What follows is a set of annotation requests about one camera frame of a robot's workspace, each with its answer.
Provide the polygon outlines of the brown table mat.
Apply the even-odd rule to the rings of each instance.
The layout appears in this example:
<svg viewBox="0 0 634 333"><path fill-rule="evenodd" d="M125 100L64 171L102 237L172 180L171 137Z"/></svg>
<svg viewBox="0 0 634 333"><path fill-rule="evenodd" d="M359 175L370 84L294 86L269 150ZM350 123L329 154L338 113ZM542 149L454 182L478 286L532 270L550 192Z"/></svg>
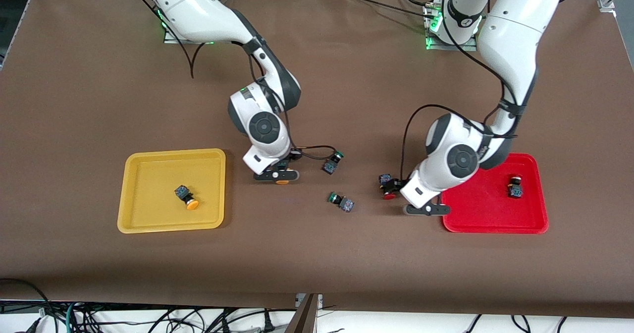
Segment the brown table mat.
<svg viewBox="0 0 634 333"><path fill-rule="evenodd" d="M535 157L545 234L456 234L385 201L416 108L480 120L500 83L425 49L412 15L358 0L231 0L301 83L299 145L345 155L333 175L259 184L231 123L251 82L238 46L204 47L194 79L140 0L31 0L0 71L0 278L51 300L634 318L634 71L594 0L562 3L513 150ZM221 227L124 234L133 153L221 148ZM328 202L335 192L355 206Z"/></svg>

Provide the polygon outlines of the wooden post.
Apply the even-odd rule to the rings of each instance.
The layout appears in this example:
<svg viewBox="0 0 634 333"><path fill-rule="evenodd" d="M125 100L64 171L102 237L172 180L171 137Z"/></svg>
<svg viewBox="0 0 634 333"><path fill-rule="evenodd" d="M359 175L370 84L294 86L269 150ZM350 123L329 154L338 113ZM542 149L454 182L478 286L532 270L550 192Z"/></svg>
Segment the wooden post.
<svg viewBox="0 0 634 333"><path fill-rule="evenodd" d="M318 311L317 294L307 294L284 333L316 333Z"/></svg>

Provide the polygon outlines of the red plastic tray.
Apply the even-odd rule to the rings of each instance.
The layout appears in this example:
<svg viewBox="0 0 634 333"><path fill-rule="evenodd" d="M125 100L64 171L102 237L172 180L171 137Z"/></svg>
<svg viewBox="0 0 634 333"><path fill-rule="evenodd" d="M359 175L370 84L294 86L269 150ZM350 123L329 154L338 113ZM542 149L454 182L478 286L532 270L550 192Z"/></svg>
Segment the red plastic tray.
<svg viewBox="0 0 634 333"><path fill-rule="evenodd" d="M512 175L522 177L521 198L507 196ZM477 169L468 181L444 191L442 203L451 207L442 224L453 233L543 234L549 227L537 162L527 153Z"/></svg>

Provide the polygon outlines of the yellow plastic tray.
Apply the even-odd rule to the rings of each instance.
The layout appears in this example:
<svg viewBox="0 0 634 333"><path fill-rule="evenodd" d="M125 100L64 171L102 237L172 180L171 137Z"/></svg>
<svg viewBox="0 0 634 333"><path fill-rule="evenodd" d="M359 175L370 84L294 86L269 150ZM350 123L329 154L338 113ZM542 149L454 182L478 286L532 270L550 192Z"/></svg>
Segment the yellow plastic tray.
<svg viewBox="0 0 634 333"><path fill-rule="evenodd" d="M117 227L124 234L215 229L224 220L226 156L220 149L135 153L125 162ZM174 189L200 205L188 210Z"/></svg>

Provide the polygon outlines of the green push button switch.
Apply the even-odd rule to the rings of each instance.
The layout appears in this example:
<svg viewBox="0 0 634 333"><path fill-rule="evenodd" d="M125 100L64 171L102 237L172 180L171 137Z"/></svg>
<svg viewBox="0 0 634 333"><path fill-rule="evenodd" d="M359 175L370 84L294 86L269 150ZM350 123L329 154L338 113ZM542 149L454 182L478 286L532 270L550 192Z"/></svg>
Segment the green push button switch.
<svg viewBox="0 0 634 333"><path fill-rule="evenodd" d="M328 202L336 205L339 209L345 213L350 213L355 206L355 202L347 197L341 196L335 192L331 192L328 196Z"/></svg>
<svg viewBox="0 0 634 333"><path fill-rule="evenodd" d="M333 175L339 166L339 162L343 159L342 152L335 151L323 164L322 170L329 175Z"/></svg>

